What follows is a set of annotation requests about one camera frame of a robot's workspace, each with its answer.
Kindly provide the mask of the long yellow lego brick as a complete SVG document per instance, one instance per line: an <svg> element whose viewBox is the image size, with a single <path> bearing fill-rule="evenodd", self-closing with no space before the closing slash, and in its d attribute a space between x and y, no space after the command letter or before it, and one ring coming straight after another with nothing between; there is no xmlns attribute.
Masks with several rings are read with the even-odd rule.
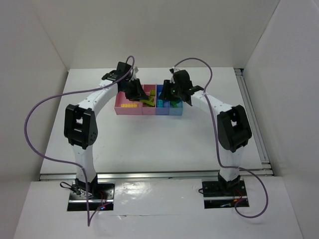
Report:
<svg viewBox="0 0 319 239"><path fill-rule="evenodd" d="M128 103L128 104L121 104L122 108L137 108L138 104L136 103Z"/></svg>

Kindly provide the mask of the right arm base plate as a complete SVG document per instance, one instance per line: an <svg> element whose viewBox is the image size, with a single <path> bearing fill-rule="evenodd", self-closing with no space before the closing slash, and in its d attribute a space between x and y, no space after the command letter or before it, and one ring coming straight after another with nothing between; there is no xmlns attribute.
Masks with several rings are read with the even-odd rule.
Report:
<svg viewBox="0 0 319 239"><path fill-rule="evenodd" d="M205 209L223 209L237 207L249 207L249 200L245 183L240 180L233 189L222 191L217 181L202 181L202 187L198 190L203 195Z"/></svg>

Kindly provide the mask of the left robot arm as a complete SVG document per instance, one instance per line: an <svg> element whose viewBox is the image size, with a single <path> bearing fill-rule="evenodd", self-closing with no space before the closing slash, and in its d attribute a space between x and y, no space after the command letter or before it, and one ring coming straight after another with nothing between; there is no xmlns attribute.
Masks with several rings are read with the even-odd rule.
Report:
<svg viewBox="0 0 319 239"><path fill-rule="evenodd" d="M64 136L73 149L75 162L84 168L76 172L77 189L87 189L90 194L96 192L98 179L94 168L93 144L98 136L96 117L100 110L119 92L123 92L126 99L133 102L148 99L136 77L137 71L136 67L119 62L115 70L102 77L98 90L80 103L66 107Z"/></svg>

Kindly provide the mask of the lime long lego brick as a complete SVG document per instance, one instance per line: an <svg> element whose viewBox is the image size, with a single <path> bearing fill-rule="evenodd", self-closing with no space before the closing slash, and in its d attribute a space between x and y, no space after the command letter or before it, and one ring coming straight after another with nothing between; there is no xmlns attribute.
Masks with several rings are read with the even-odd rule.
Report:
<svg viewBox="0 0 319 239"><path fill-rule="evenodd" d="M149 97L147 100L140 100L144 107L155 107L154 98Z"/></svg>

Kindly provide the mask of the dark green lego plate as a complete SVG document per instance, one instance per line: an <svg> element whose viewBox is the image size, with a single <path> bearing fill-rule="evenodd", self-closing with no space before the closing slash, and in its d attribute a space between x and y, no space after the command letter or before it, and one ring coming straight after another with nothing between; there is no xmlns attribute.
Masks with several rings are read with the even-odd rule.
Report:
<svg viewBox="0 0 319 239"><path fill-rule="evenodd" d="M171 101L170 106L172 108L179 108L180 107L180 101Z"/></svg>

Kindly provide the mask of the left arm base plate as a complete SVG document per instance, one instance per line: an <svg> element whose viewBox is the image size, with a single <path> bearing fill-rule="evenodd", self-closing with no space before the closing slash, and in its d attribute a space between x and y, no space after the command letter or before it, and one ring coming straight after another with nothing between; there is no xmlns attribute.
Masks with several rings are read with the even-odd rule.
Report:
<svg viewBox="0 0 319 239"><path fill-rule="evenodd" d="M70 191L67 211L86 211L86 192L79 189L74 183L71 185L60 182L60 187ZM88 193L89 210L112 211L114 209L115 183L101 183L97 185L95 192Z"/></svg>

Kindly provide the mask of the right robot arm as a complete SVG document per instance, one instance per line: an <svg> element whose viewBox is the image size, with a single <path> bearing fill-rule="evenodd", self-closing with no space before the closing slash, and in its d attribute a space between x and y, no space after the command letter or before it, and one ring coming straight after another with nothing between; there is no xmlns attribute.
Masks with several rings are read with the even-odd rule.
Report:
<svg viewBox="0 0 319 239"><path fill-rule="evenodd" d="M230 193L239 185L242 148L252 137L245 108L224 103L208 94L205 88L194 86L186 70L171 68L169 71L172 77L164 80L159 99L183 101L210 114L217 161L221 167L217 176L218 188L223 193Z"/></svg>

